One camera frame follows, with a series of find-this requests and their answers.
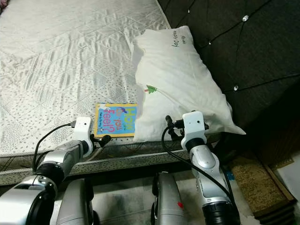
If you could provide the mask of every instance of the headboard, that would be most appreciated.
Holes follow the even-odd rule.
[[[158,0],[194,45],[248,134],[300,115],[300,1]]]

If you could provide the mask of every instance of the pillow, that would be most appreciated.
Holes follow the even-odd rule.
[[[146,30],[133,41],[132,59],[140,86],[135,142],[159,141],[166,115],[180,120],[192,110],[203,113],[209,125],[206,134],[245,134],[233,123],[231,107],[195,50],[187,26]]]

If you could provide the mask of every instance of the book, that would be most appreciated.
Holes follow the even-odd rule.
[[[133,137],[136,113],[137,104],[97,104],[94,136]]]

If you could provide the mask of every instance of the mattress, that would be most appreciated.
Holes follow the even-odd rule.
[[[1,174],[23,177],[37,141],[78,116],[94,119],[97,103],[136,103],[131,41],[166,28],[155,0],[10,1],[0,16]],[[39,151],[69,140],[72,129],[62,128]],[[120,144],[137,148],[131,138],[110,143]]]

